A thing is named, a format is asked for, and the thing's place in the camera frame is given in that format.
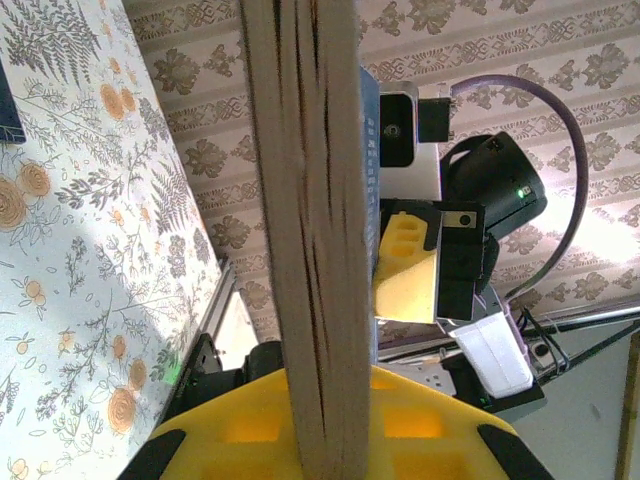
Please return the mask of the aluminium side rail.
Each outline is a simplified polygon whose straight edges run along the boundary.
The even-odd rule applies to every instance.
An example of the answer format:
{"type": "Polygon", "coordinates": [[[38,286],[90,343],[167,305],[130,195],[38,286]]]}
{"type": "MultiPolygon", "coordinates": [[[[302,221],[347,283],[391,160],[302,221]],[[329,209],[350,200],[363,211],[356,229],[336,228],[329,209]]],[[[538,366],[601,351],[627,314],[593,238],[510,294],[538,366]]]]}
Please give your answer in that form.
{"type": "Polygon", "coordinates": [[[206,309],[204,319],[200,324],[200,336],[197,339],[197,347],[202,344],[206,336],[209,336],[212,340],[215,338],[222,323],[228,302],[235,290],[236,278],[230,259],[223,258],[219,261],[219,266],[221,275],[206,309]]]}

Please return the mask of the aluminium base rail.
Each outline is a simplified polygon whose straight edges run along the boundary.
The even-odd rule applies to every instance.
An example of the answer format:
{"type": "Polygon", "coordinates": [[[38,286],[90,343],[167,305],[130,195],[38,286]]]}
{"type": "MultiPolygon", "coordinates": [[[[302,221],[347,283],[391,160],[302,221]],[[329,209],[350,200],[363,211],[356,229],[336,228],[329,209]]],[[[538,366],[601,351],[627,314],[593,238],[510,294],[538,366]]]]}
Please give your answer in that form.
{"type": "Polygon", "coordinates": [[[443,366],[447,356],[445,348],[427,347],[425,344],[378,347],[378,365],[381,368],[454,396],[456,387],[453,378],[443,366]]]}

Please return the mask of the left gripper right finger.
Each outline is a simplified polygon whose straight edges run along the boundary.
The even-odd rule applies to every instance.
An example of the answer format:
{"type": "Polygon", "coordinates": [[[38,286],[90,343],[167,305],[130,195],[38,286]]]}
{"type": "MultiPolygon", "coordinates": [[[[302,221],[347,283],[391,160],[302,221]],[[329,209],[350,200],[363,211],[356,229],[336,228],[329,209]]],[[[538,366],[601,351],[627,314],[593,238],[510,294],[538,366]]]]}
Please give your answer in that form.
{"type": "Polygon", "coordinates": [[[555,480],[502,419],[371,369],[369,480],[555,480]]]}

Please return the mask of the navy blue booklet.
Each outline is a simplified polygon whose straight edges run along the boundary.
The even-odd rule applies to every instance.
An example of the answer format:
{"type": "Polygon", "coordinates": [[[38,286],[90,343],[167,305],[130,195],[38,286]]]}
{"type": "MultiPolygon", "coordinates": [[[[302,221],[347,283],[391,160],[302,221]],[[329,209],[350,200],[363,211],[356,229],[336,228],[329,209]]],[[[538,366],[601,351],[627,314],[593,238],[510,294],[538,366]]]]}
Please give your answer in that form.
{"type": "Polygon", "coordinates": [[[370,275],[353,0],[239,0],[304,480],[365,480],[370,275]]]}
{"type": "Polygon", "coordinates": [[[19,113],[0,62],[0,143],[21,145],[26,142],[19,113]]]}

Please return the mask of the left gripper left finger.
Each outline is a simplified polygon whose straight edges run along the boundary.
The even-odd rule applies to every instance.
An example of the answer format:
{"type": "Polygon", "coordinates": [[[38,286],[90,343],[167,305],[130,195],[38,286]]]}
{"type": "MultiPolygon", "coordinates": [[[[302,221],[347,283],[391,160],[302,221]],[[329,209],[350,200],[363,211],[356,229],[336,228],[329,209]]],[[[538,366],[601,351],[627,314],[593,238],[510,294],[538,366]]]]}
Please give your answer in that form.
{"type": "Polygon", "coordinates": [[[117,480],[300,480],[285,371],[162,423],[117,480]]]}

